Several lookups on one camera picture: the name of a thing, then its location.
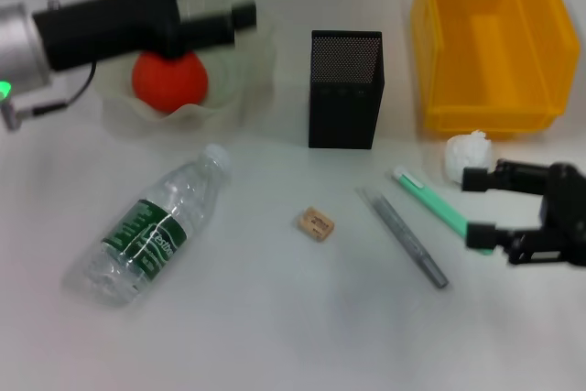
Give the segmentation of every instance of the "plastic water bottle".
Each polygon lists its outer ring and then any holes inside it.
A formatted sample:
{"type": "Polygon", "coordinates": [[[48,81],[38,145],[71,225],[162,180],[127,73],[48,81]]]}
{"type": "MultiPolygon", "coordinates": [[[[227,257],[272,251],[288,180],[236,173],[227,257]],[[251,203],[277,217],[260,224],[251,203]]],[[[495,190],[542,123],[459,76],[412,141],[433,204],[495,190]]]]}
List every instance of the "plastic water bottle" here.
{"type": "Polygon", "coordinates": [[[87,266],[94,293],[113,304],[131,302],[205,226],[229,173],[228,154],[210,144],[195,162],[146,189],[87,266]]]}

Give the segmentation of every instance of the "white tabletop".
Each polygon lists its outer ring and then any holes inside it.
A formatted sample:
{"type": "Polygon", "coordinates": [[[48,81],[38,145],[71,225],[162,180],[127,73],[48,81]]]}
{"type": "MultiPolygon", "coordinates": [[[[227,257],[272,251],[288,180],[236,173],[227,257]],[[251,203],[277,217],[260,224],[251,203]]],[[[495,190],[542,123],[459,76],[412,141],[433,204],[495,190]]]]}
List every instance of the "white tabletop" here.
{"type": "MultiPolygon", "coordinates": [[[[442,143],[418,137],[411,0],[256,1],[277,22],[272,99],[185,132],[141,128],[90,89],[69,111],[0,135],[2,388],[582,390],[586,271],[468,252],[384,177],[404,165],[470,219],[538,224],[539,198],[460,193],[442,177],[442,143]],[[383,32],[372,151],[307,148],[312,29],[383,32]],[[72,268],[88,246],[209,141],[233,160],[209,228],[130,307],[80,297],[72,268]],[[364,184],[396,206],[449,288],[432,287],[389,238],[356,195],[364,184]],[[293,225],[310,205],[336,222],[322,244],[293,225]]],[[[586,0],[565,1],[582,38],[586,0]]],[[[581,59],[552,128],[497,144],[496,155],[586,170],[585,70],[581,59]]],[[[57,76],[32,99],[70,94],[86,75],[57,76]]]]}

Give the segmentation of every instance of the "silver pen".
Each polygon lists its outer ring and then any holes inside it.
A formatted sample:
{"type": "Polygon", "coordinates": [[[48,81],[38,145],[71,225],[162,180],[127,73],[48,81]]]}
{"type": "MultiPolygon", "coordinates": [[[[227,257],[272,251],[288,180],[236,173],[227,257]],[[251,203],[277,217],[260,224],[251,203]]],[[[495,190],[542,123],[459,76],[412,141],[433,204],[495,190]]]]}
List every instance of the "silver pen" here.
{"type": "Polygon", "coordinates": [[[381,220],[385,222],[398,242],[405,248],[409,256],[415,261],[419,268],[425,273],[436,288],[445,288],[450,281],[441,272],[427,249],[405,224],[395,208],[389,203],[386,197],[377,190],[363,188],[362,193],[370,203],[381,220]]]}

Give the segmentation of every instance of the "red ball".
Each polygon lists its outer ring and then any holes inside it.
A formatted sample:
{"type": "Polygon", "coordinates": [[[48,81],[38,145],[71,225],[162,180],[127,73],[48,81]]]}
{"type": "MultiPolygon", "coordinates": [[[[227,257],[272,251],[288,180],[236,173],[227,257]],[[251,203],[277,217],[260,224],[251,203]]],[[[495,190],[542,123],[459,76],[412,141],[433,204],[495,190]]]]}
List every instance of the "red ball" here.
{"type": "Polygon", "coordinates": [[[145,52],[132,72],[132,87],[138,99],[170,114],[185,104],[199,104],[208,91],[208,74],[194,53],[166,60],[145,52]]]}

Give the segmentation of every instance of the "yellow plastic bin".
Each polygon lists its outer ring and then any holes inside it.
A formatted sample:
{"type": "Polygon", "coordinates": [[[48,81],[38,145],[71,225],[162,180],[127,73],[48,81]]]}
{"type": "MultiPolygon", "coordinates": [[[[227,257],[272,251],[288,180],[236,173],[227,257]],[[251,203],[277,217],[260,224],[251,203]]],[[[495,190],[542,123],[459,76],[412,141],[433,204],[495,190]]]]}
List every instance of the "yellow plastic bin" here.
{"type": "Polygon", "coordinates": [[[563,114],[580,43],[562,0],[414,0],[424,125],[536,132],[563,114]]]}

